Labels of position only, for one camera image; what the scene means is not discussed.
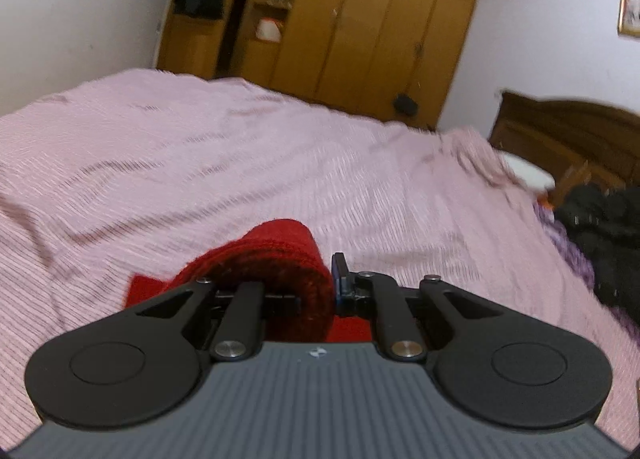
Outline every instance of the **black circular cover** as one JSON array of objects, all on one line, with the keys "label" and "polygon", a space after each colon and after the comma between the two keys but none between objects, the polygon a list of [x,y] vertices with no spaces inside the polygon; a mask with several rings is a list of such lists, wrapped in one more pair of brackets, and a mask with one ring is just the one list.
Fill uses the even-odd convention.
[{"label": "black circular cover", "polygon": [[44,419],[110,429],[170,410],[199,376],[195,350],[169,320],[114,315],[44,344],[24,381]]},{"label": "black circular cover", "polygon": [[453,402],[481,419],[532,430],[598,415],[612,375],[596,346],[538,321],[513,330],[483,322],[437,359],[436,378]]}]

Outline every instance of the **white wall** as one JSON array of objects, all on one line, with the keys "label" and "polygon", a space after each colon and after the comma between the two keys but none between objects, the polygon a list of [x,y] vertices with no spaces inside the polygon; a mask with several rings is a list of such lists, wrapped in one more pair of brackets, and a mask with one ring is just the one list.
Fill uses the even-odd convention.
[{"label": "white wall", "polygon": [[640,114],[640,39],[618,36],[620,0],[478,0],[439,128],[489,135],[508,88]]},{"label": "white wall", "polygon": [[167,0],[2,0],[0,115],[43,94],[152,65]]}]

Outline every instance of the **white pillow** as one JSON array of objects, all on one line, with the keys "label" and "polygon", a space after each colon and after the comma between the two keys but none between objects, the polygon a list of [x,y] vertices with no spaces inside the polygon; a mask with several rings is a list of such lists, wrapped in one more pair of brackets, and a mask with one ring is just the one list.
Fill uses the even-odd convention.
[{"label": "white pillow", "polygon": [[544,194],[547,190],[553,190],[556,187],[556,180],[547,171],[542,170],[539,166],[523,160],[515,154],[497,151],[503,158],[511,171],[536,194]]}]

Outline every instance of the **crumpled pink blanket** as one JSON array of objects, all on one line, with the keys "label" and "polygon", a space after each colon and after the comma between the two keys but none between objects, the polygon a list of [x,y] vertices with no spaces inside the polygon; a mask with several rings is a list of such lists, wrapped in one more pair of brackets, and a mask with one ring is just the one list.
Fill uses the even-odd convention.
[{"label": "crumpled pink blanket", "polygon": [[118,310],[134,273],[168,279],[276,218],[307,225],[327,264],[343,251],[407,286],[437,273],[595,342],[615,376],[598,424],[637,444],[638,347],[479,134],[131,70],[0,119],[0,445],[38,424],[22,374],[40,344]]}]

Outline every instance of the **black jacket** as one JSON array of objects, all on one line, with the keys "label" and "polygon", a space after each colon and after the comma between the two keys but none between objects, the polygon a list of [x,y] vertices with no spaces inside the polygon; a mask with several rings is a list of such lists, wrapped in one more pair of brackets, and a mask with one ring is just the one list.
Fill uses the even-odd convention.
[{"label": "black jacket", "polygon": [[555,215],[593,264],[600,301],[640,324],[640,187],[605,195],[595,184],[579,185]]}]

